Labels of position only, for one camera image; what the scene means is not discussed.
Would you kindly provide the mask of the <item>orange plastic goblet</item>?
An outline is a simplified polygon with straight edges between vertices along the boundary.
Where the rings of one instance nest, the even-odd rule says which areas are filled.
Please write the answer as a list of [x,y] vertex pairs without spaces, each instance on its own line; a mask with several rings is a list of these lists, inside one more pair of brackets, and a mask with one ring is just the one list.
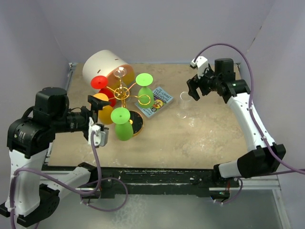
[[[109,101],[109,98],[106,94],[97,93],[94,95],[95,98],[98,98],[103,101]],[[104,106],[102,110],[98,112],[98,118],[104,125],[110,125],[113,123],[111,119],[111,113],[113,112],[113,108],[110,105]]]

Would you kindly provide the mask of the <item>red plastic goblet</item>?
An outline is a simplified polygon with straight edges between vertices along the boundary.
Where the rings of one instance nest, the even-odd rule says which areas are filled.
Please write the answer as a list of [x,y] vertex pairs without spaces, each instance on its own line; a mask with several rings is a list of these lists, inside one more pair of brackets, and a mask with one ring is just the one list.
[[91,87],[98,90],[98,93],[105,94],[109,101],[111,102],[110,106],[114,107],[116,105],[116,98],[112,89],[107,88],[108,78],[103,75],[97,75],[91,80]]

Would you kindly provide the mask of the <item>clear wine glass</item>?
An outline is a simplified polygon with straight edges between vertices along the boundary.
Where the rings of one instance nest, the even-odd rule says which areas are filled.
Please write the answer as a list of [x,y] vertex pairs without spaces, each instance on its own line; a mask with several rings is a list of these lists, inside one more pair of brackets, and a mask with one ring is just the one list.
[[126,83],[123,81],[124,76],[127,74],[127,70],[123,67],[118,67],[113,72],[116,79],[118,79],[118,86],[115,89],[114,95],[117,99],[124,99],[125,102],[130,100],[130,92],[128,91]]

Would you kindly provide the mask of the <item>green goblet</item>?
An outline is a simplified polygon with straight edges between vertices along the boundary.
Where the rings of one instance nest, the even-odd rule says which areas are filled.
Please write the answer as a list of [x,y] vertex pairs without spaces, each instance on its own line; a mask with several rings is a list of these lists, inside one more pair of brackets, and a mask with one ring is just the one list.
[[152,75],[141,73],[136,77],[136,83],[141,86],[138,92],[138,103],[141,108],[151,108],[154,103],[153,91],[149,86],[153,83]]
[[124,107],[115,108],[111,113],[111,120],[115,123],[115,133],[119,140],[127,141],[133,136],[130,111]]

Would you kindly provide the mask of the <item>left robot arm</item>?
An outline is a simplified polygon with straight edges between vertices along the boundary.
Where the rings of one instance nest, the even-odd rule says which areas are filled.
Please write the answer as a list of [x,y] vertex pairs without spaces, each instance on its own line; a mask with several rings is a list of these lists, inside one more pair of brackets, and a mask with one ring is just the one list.
[[82,132],[93,150],[104,146],[108,128],[99,124],[98,112],[110,102],[88,96],[90,107],[74,112],[69,107],[67,92],[59,87],[46,87],[37,92],[34,106],[13,122],[8,129],[10,156],[10,190],[1,207],[1,215],[10,219],[11,227],[27,229],[50,217],[61,199],[69,192],[84,195],[79,187],[100,187],[100,164],[79,164],[61,179],[42,173],[46,155],[57,133]]

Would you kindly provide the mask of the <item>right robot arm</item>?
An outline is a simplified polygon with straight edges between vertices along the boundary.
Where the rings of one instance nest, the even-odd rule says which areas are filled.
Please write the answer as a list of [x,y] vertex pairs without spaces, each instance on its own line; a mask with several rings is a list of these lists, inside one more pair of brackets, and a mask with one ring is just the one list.
[[231,177],[250,178],[274,173],[279,162],[271,155],[283,159],[286,149],[283,144],[277,144],[270,136],[250,99],[250,89],[245,80],[237,80],[234,72],[234,62],[230,58],[214,61],[212,69],[208,60],[200,56],[192,60],[190,67],[197,69],[197,74],[187,81],[188,94],[199,100],[199,89],[203,96],[217,92],[233,111],[244,134],[247,153],[236,161],[217,164],[213,167],[212,182],[224,186]]

